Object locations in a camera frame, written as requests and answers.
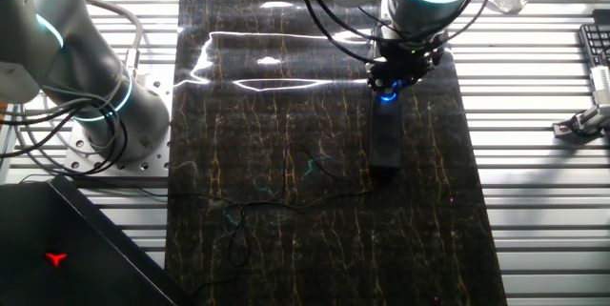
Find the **black rectangular object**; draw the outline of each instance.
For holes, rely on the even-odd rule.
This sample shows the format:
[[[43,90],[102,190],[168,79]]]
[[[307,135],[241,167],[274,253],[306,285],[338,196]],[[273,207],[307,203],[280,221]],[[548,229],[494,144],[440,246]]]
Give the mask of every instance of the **black rectangular object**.
[[[587,63],[591,68],[607,67],[610,64],[610,23],[607,25],[582,25],[579,30],[580,42]]]
[[[66,255],[54,266],[47,254]],[[63,177],[0,187],[0,305],[189,305]]]

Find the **wire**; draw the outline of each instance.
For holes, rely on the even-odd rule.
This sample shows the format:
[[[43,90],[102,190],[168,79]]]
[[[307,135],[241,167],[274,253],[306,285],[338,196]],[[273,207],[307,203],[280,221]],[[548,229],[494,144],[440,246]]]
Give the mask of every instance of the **wire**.
[[[58,106],[55,106],[55,107],[52,107],[52,108],[46,107],[44,110],[34,110],[34,111],[27,110],[27,111],[24,111],[24,112],[15,112],[15,111],[9,112],[9,111],[0,110],[0,114],[3,114],[3,115],[15,115],[15,116],[21,116],[21,115],[26,115],[26,116],[44,115],[44,114],[49,114],[51,112],[56,112],[56,111],[63,110],[65,108],[67,108],[67,107],[70,107],[70,106],[73,106],[75,104],[79,104],[79,103],[85,102],[85,101],[90,101],[90,99],[89,98],[74,99],[74,100],[68,101],[66,103],[63,103],[61,105],[58,105]]]
[[[32,120],[23,120],[23,121],[12,121],[12,120],[0,120],[0,125],[9,125],[9,126],[23,126],[23,125],[33,125],[33,124],[40,124],[42,122],[46,122],[49,120],[53,120],[61,115],[64,115],[70,111],[73,111],[73,109],[67,108],[65,110],[62,110],[60,112],[55,112],[51,115],[47,115],[43,118],[39,118],[39,119],[32,119]]]
[[[16,157],[16,156],[19,156],[19,155],[22,155],[22,154],[30,153],[30,152],[32,152],[34,150],[37,150],[38,148],[41,148],[43,145],[45,145],[47,142],[49,142],[51,140],[51,138],[53,138],[55,136],[55,134],[58,133],[61,130],[61,128],[64,127],[70,121],[70,119],[73,116],[77,115],[83,108],[84,107],[79,107],[79,108],[74,109],[72,112],[70,112],[68,114],[68,116],[65,119],[63,119],[59,123],[59,125],[55,129],[53,129],[53,131],[51,131],[49,133],[49,135],[47,135],[40,142],[38,142],[38,143],[36,143],[36,144],[34,144],[34,145],[30,146],[30,147],[27,147],[26,149],[22,149],[22,150],[19,150],[19,151],[16,151],[16,152],[2,153],[2,154],[0,154],[0,158],[12,158],[12,157]]]
[[[468,29],[470,29],[470,27],[477,22],[478,18],[480,17],[481,14],[483,14],[483,11],[485,10],[485,8],[487,7],[487,3],[489,2],[489,0],[483,0],[483,3],[480,6],[480,9],[478,10],[477,14],[475,15],[475,17],[473,17],[461,30],[455,32],[453,35],[450,35],[447,39],[445,39],[445,43],[456,38],[458,35],[464,33],[465,31],[467,31]]]
[[[99,110],[102,113],[105,113],[106,111],[101,109]],[[116,116],[118,118],[118,115],[116,114],[116,112],[111,108],[111,112],[112,115]],[[79,176],[79,175],[88,175],[88,174],[96,174],[96,173],[102,173],[104,171],[106,171],[107,169],[109,169],[111,166],[113,166],[114,164],[116,164],[116,162],[121,158],[121,156],[123,155],[123,152],[126,150],[127,148],[127,130],[125,129],[125,125],[123,124],[123,122],[119,119],[119,124],[123,129],[123,135],[125,136],[125,142],[123,144],[123,149],[122,151],[118,154],[118,156],[109,163],[110,161],[110,157],[112,157],[114,155],[114,149],[115,149],[115,141],[111,142],[111,148],[110,151],[108,153],[108,155],[106,156],[106,158],[104,159],[104,161],[102,161],[101,163],[99,163],[99,165],[95,165],[92,169],[82,172],[80,173],[79,171],[76,171],[74,169],[68,168],[64,165],[62,165],[61,163],[57,162],[55,159],[53,159],[50,155],[48,155],[44,150],[42,149],[38,149],[38,151],[45,157],[47,158],[52,164],[54,164],[55,166],[57,166],[59,169],[64,170],[64,172],[58,172],[55,169],[52,168],[48,168],[46,167],[42,162],[40,162],[35,156],[33,156],[31,153],[28,153],[28,156],[30,157],[30,159],[36,163],[41,169],[45,170],[46,172],[49,173],[56,173],[56,174],[64,174],[67,176]],[[105,117],[106,122],[109,125],[109,128],[111,129],[112,132],[112,137],[116,138],[116,128],[114,127],[113,123],[111,122],[111,120],[108,117]],[[36,143],[35,138],[33,137],[33,133],[31,132],[31,128],[29,126],[26,126],[26,131],[28,132],[28,135],[30,136],[30,140],[32,141],[32,143]],[[20,132],[17,132],[17,139],[19,141],[19,144],[21,146],[24,146],[24,139],[23,136],[21,135]]]
[[[142,41],[142,37],[144,36],[144,27],[142,26],[142,22],[138,19],[135,14],[132,12],[115,5],[112,2],[107,2],[104,0],[86,0],[90,5],[99,7],[104,10],[109,10],[115,12],[117,14],[125,16],[129,21],[131,21],[135,25],[135,38],[133,39],[132,49],[138,50],[140,48],[140,42]]]
[[[331,42],[338,47],[340,50],[342,50],[343,52],[345,52],[346,54],[352,56],[353,58],[363,61],[365,63],[372,63],[375,64],[375,61],[372,61],[368,58],[362,57],[362,56],[358,56],[356,54],[354,54],[353,52],[345,49],[343,46],[341,46],[340,44],[338,44],[337,42],[334,41],[334,39],[332,38],[332,35],[330,35],[326,29],[324,28],[324,26],[321,24],[321,22],[319,21],[319,19],[317,18],[317,16],[315,15],[315,12],[313,10],[313,8],[311,7],[311,2],[310,0],[304,0],[305,4],[307,6],[307,9],[310,13],[310,15],[312,16],[312,18],[314,19],[315,24],[318,26],[318,28],[326,35],[327,38],[329,38],[329,40],[331,40]],[[323,0],[316,0],[317,3],[319,4],[320,7],[322,7],[322,9],[333,19],[335,20],[336,23],[338,23],[338,25],[340,25],[341,27],[343,27],[344,29],[346,29],[347,31],[351,31],[365,39],[369,39],[369,40],[374,40],[377,42],[381,42],[381,43],[409,43],[409,44],[414,44],[413,41],[417,41],[417,40],[422,40],[425,39],[426,37],[429,37],[431,35],[434,35],[435,33],[442,31],[443,29],[445,29],[447,26],[449,26],[453,21],[455,21],[455,19],[457,19],[462,13],[463,11],[466,9],[466,7],[468,6],[468,4],[470,3],[471,0],[465,0],[460,7],[457,9],[457,11],[450,16],[447,21],[445,21],[443,24],[439,25],[437,28],[427,31],[423,34],[420,34],[418,36],[415,37],[411,37],[411,38],[406,38],[404,37],[405,32],[402,31],[398,31],[396,29],[393,29],[392,27],[388,26],[387,24],[384,24],[383,22],[381,22],[379,19],[377,19],[376,17],[374,17],[372,14],[368,13],[367,11],[363,10],[362,8],[359,8],[360,10],[362,10],[365,14],[367,14],[369,17],[375,19],[377,22],[379,22],[382,26],[386,26],[390,29],[392,29],[393,31],[395,31],[396,33],[398,33],[398,35],[401,37],[401,39],[387,39],[387,38],[380,38],[380,37],[375,37],[375,36],[370,36],[367,34],[364,34],[354,28],[352,28],[351,26],[347,25],[346,23],[344,23],[341,19],[339,19],[324,3]],[[478,11],[478,13],[473,17],[473,19],[471,19],[471,21],[469,21],[462,29],[460,29],[459,31],[457,31],[456,33],[454,33],[453,35],[447,37],[446,39],[444,39],[441,44],[445,44],[446,42],[448,42],[449,40],[452,40],[454,38],[456,38],[458,35],[464,33],[465,31],[467,31],[482,15],[483,11],[485,10],[487,3],[489,0],[484,0],[483,3],[481,4],[481,8]]]
[[[322,23],[320,22],[320,20],[317,18],[317,15],[315,15],[315,11],[314,8],[312,7],[312,3],[310,0],[303,0],[305,1],[305,6],[307,7],[307,11],[309,12],[309,14],[312,17],[312,20],[314,20],[315,25],[317,26],[317,28],[322,32],[322,34],[324,34],[324,36],[326,36],[326,38],[333,44],[335,45],[336,48],[338,48],[339,50],[341,50],[343,53],[349,55],[350,57],[359,60],[360,62],[363,63],[370,63],[370,64],[375,64],[376,61],[373,59],[369,59],[367,57],[363,57],[361,55],[358,55],[356,53],[353,53],[352,51],[349,51],[348,49],[346,49],[345,47],[343,47],[341,44],[339,44],[334,38],[333,36],[328,33],[328,31],[326,30],[326,28],[324,28],[324,25],[322,25]]]
[[[238,275],[241,273],[241,270],[243,270],[243,268],[249,263],[250,261],[250,247],[251,247],[251,243],[250,243],[250,237],[248,234],[248,227],[247,227],[247,221],[248,221],[248,211],[252,208],[258,208],[258,207],[264,207],[264,206],[269,206],[269,207],[276,207],[276,208],[281,208],[281,209],[286,209],[286,210],[290,210],[290,211],[294,211],[294,212],[298,212],[298,211],[303,211],[306,210],[308,208],[311,208],[313,206],[315,206],[316,204],[319,204],[323,201],[326,200],[330,200],[333,198],[345,198],[345,197],[361,197],[367,194],[373,194],[376,190],[375,189],[368,189],[368,190],[364,190],[364,191],[360,191],[360,192],[356,192],[356,193],[341,193],[341,194],[329,194],[329,195],[324,195],[312,202],[309,202],[307,204],[304,205],[292,205],[292,204],[288,204],[286,202],[281,202],[278,201],[278,199],[283,195],[283,191],[285,190],[285,181],[286,181],[286,177],[287,177],[287,161],[288,161],[288,155],[287,152],[288,150],[293,147],[293,146],[297,146],[300,149],[302,149],[305,154],[307,154],[311,159],[313,159],[313,161],[315,162],[315,164],[317,165],[318,168],[320,168],[320,170],[327,174],[328,176],[330,176],[333,179],[338,179],[341,181],[354,181],[356,182],[355,179],[352,179],[351,177],[348,176],[344,176],[344,175],[340,175],[340,174],[336,174],[336,173],[332,173],[330,172],[328,169],[324,168],[322,166],[322,164],[319,162],[318,159],[316,159],[312,153],[303,145],[300,143],[296,143],[296,142],[291,142],[288,143],[284,146],[283,148],[283,155],[282,155],[282,192],[280,194],[278,194],[276,197],[274,197],[273,199],[270,200],[257,200],[257,201],[249,201],[249,202],[237,202],[235,200],[230,199],[229,197],[224,197],[224,196],[219,196],[219,195],[212,195],[212,194],[203,194],[203,193],[175,193],[175,194],[155,194],[149,191],[146,191],[143,188],[140,187],[128,187],[128,186],[118,186],[115,184],[112,184],[110,182],[101,180],[99,178],[96,177],[92,177],[92,176],[75,176],[73,178],[74,183],[76,184],[77,187],[82,188],[82,184],[79,186],[79,183],[83,182],[83,181],[90,181],[90,182],[95,182],[95,183],[99,183],[102,185],[106,185],[106,186],[110,186],[110,187],[120,187],[120,188],[133,188],[133,189],[137,189],[138,191],[140,191],[143,194],[147,194],[150,196],[154,196],[154,197],[167,197],[167,198],[178,198],[178,197],[185,197],[185,196],[189,196],[189,197],[202,197],[202,198],[208,198],[211,200],[217,200],[217,201],[223,201],[225,202],[225,206],[223,208],[222,211],[222,216],[223,216],[223,229],[225,231],[225,233],[227,235],[230,235],[230,240],[229,240],[229,244],[228,244],[228,248],[227,248],[227,255],[228,255],[228,260],[237,268],[239,268],[239,271],[237,273],[235,273],[234,275],[225,278],[225,279],[221,279],[221,280],[217,280],[217,281],[211,281],[211,282],[206,282],[202,285],[200,285],[197,289],[194,290],[193,295],[196,295],[197,293],[199,293],[202,289],[214,285],[214,284],[220,284],[220,283],[225,283],[225,282],[229,282],[231,280],[234,280],[238,277]],[[229,213],[232,211],[232,209],[237,209],[239,211],[239,219],[238,221],[234,222],[234,227],[232,229],[228,229],[227,228],[227,217],[229,215]],[[244,249],[244,254],[243,257],[241,259],[237,259],[235,257],[235,252],[234,252],[234,243],[235,243],[235,239],[237,238],[237,234],[241,232],[243,233],[243,237],[244,237],[244,245],[245,245],[245,249]]]
[[[47,99],[48,99],[48,97],[46,95],[43,95],[43,99],[42,99],[43,101],[42,102],[43,102],[43,105],[45,106],[45,108],[47,108],[48,105],[49,105],[49,102],[48,102]],[[55,124],[53,123],[53,120],[49,120],[49,123],[51,124],[51,128],[55,127]],[[81,154],[85,154],[85,155],[87,155],[87,154],[89,154],[89,155],[91,155],[91,154],[100,154],[100,153],[104,152],[112,144],[112,142],[116,140],[117,136],[118,136],[118,132],[115,131],[114,135],[109,139],[108,143],[105,144],[104,146],[100,146],[99,147],[100,149],[98,151],[86,152],[84,150],[80,150],[80,149],[74,147],[70,143],[70,141],[68,141],[68,139],[66,139],[62,135],[62,133],[58,133],[57,134],[57,138],[59,138],[59,140],[61,140],[61,142],[64,143],[64,145],[66,145],[70,150],[74,151],[75,153],[81,153]]]

